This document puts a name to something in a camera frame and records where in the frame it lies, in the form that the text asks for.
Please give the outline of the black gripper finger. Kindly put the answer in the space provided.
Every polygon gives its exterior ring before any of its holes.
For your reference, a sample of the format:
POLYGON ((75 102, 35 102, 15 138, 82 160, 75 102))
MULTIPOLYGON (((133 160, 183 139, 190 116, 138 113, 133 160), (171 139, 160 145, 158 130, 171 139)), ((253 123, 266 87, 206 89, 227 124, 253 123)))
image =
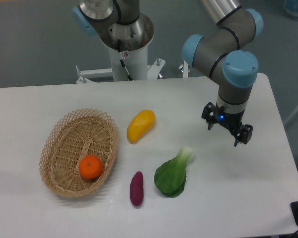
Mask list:
POLYGON ((236 147, 238 144, 247 144, 251 137, 253 132, 253 126, 249 124, 241 124, 239 129, 237 129, 233 136, 235 138, 234 147, 236 147))
POLYGON ((208 130, 211 130, 214 124, 218 123, 216 117, 216 106, 211 102, 207 103, 207 105, 203 108, 201 118, 208 124, 208 130))

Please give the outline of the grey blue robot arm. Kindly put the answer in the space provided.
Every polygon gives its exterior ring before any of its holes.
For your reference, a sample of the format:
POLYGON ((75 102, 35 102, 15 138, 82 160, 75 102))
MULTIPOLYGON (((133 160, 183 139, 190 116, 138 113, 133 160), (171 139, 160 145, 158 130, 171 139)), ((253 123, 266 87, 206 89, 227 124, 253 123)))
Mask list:
MULTIPOLYGON (((261 34, 263 18, 237 0, 205 0, 203 5, 218 31, 210 37, 190 36, 182 47, 182 58, 219 86, 216 103, 208 103, 202 112, 208 127, 219 124, 236 144, 246 144, 253 127, 243 124, 242 117, 257 78, 258 60, 242 48, 261 34)), ((72 12, 86 35, 98 35, 109 49, 116 81, 148 79, 147 46, 154 27, 140 12, 139 1, 82 0, 72 12)))

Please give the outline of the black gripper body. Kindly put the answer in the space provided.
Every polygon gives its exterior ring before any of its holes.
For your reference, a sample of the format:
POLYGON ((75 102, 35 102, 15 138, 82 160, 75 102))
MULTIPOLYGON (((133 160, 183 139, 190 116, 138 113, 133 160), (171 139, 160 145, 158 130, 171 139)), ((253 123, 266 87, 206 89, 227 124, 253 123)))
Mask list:
POLYGON ((222 127, 226 128, 231 135, 237 135, 240 132, 242 125, 242 117, 244 115, 244 111, 241 111, 237 114, 229 114, 224 111, 224 106, 215 106, 215 110, 213 111, 212 123, 218 123, 222 127))

